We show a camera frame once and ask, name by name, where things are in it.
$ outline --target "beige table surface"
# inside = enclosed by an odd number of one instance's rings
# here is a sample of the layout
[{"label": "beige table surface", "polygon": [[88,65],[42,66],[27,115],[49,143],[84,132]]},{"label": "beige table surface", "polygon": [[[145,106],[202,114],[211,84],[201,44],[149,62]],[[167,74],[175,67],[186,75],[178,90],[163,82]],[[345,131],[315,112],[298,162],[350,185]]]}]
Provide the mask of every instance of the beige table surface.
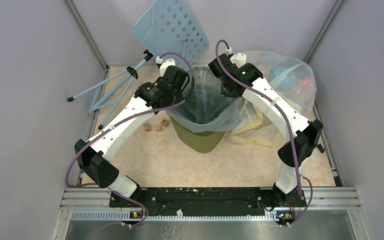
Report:
[{"label": "beige table surface", "polygon": [[[126,67],[112,67],[109,76],[114,76],[124,69]],[[127,90],[107,123],[126,106],[136,86],[144,82],[154,82],[159,76],[159,70],[155,66],[144,66],[139,69],[138,75],[139,79]],[[107,83],[105,92],[120,79],[119,77]],[[122,90],[123,87],[111,100],[115,101]],[[110,109],[111,106],[106,106],[99,111],[96,127],[101,124]],[[168,118],[165,112],[158,113],[148,121],[153,127],[151,132],[145,132],[142,127],[138,128],[121,146],[111,162],[141,187],[271,187],[275,183],[281,167],[277,150],[282,144],[278,147],[237,144],[230,139],[230,132],[227,132],[212,152],[202,154],[179,140],[172,123],[162,132],[156,132],[155,126],[162,118]],[[335,186],[327,155],[317,149],[302,174],[308,177],[314,186]],[[92,182],[87,175],[82,181]],[[302,185],[308,186],[305,180]]]}]

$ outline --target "plastic bag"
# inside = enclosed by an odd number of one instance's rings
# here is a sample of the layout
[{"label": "plastic bag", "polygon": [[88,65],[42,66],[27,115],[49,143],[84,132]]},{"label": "plastic bag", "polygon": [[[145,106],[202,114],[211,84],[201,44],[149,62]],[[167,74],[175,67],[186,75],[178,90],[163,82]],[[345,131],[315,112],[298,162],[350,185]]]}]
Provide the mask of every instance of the plastic bag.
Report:
[{"label": "plastic bag", "polygon": [[194,133],[231,131],[241,123],[240,98],[220,94],[222,82],[206,65],[194,66],[192,96],[181,106],[167,110],[167,115]]},{"label": "plastic bag", "polygon": [[[296,57],[270,51],[248,51],[246,61],[254,64],[273,89],[298,113],[311,112],[316,97],[316,80],[311,67]],[[239,144],[277,146],[283,143],[280,131],[248,101],[240,106],[241,124],[230,138]]]}]

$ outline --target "white wall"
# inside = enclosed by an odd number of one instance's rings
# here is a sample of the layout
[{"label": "white wall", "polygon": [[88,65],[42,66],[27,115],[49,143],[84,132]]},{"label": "white wall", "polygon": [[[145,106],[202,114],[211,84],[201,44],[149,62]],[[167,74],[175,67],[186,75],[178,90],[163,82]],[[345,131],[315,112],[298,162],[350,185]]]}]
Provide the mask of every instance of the white wall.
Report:
[{"label": "white wall", "polygon": [[[200,62],[214,59],[216,42],[235,51],[269,50],[303,59],[336,0],[185,0],[210,44]],[[129,29],[152,0],[73,0],[109,65],[137,64],[144,47]]]},{"label": "white wall", "polygon": [[384,239],[384,1],[346,1],[310,64],[344,181]]},{"label": "white wall", "polygon": [[62,0],[0,0],[0,240],[51,237],[103,74]]}]

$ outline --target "wooden cube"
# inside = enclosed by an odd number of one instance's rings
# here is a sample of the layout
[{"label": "wooden cube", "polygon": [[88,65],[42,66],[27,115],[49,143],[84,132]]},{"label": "wooden cube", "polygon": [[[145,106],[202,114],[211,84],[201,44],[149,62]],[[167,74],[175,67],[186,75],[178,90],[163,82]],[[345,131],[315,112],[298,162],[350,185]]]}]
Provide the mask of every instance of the wooden cube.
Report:
[{"label": "wooden cube", "polygon": [[164,128],[167,128],[167,126],[169,125],[169,120],[167,120],[167,119],[165,119],[165,118],[163,118],[162,120],[161,120],[161,126],[163,126]]},{"label": "wooden cube", "polygon": [[144,130],[145,132],[151,132],[151,130],[152,130],[152,126],[151,126],[151,124],[149,124],[149,123],[144,123],[144,124],[143,124],[143,130]]}]

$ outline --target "green basket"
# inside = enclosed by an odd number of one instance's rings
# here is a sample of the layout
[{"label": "green basket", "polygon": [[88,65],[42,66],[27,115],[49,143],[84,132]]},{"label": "green basket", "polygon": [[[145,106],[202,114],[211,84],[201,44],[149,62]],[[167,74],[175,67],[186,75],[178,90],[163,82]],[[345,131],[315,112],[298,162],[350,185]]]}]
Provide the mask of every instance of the green basket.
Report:
[{"label": "green basket", "polygon": [[170,117],[179,139],[191,149],[201,154],[211,152],[220,143],[225,131],[203,131],[193,132],[180,125],[174,118]]}]

